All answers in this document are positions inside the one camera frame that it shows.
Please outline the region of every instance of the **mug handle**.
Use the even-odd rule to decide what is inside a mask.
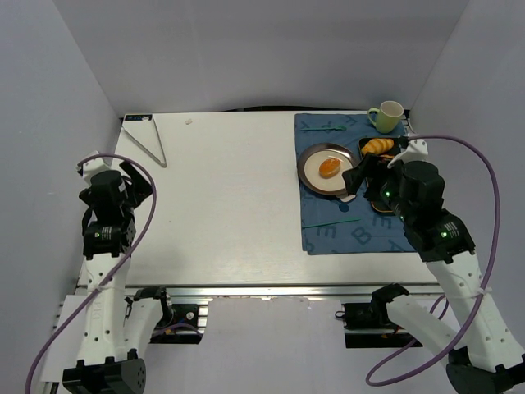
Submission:
[[[372,120],[372,117],[370,116],[371,113],[379,113],[379,110],[377,108],[370,108],[368,110],[368,119],[370,120],[370,122],[374,125],[374,127],[376,126],[376,123]]]

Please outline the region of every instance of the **robotic arm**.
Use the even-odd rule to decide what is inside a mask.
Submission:
[[[482,275],[475,245],[464,223],[443,209],[445,181],[437,168],[424,161],[424,140],[399,137],[405,151],[391,161],[367,154],[354,169],[343,173],[348,194],[356,194],[363,180],[365,198],[387,204],[403,221],[404,234],[440,283],[454,315],[463,325],[481,291]],[[400,285],[372,294],[372,318],[407,329],[432,353],[446,348],[455,332],[430,315]],[[345,319],[351,325],[351,317]],[[459,394],[496,394],[525,382],[525,350],[507,328],[490,294],[462,341],[449,353],[446,372]]]
[[[125,298],[130,260],[109,282],[102,280],[121,261],[135,237],[134,210],[152,194],[151,185],[129,164],[112,170],[101,158],[87,162],[80,175],[89,187],[80,193],[88,205],[82,220],[88,293],[100,291],[86,310],[84,338],[75,368],[62,382],[74,394],[141,394],[146,367],[140,358],[154,329],[169,325],[171,302],[163,287]]]

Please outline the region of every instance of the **round plate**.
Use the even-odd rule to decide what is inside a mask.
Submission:
[[[332,178],[319,175],[319,166],[328,158],[338,158],[341,169]],[[310,189],[321,195],[346,195],[345,180],[342,173],[354,168],[357,160],[344,146],[322,143],[315,144],[304,150],[297,161],[299,179]]]

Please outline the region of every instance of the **triangular metal bracket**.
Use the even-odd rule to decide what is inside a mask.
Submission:
[[[153,127],[155,130],[155,135],[157,136],[158,145],[160,146],[160,152],[162,155],[162,159],[155,156],[154,153],[148,148],[146,148],[145,144],[143,142],[140,142],[139,139],[135,136],[133,136],[124,126],[124,123],[127,121],[151,121],[153,123]],[[166,155],[164,154],[164,147],[162,146],[162,140],[160,133],[158,132],[157,123],[155,122],[155,117],[153,114],[126,114],[124,116],[124,121],[122,122],[122,130],[130,137],[130,139],[144,152],[146,153],[156,164],[161,166],[162,168],[167,167],[167,160]]]

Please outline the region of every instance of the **croissant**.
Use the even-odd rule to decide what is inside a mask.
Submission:
[[[361,149],[363,156],[367,153],[382,154],[394,147],[394,140],[390,138],[372,138]]]

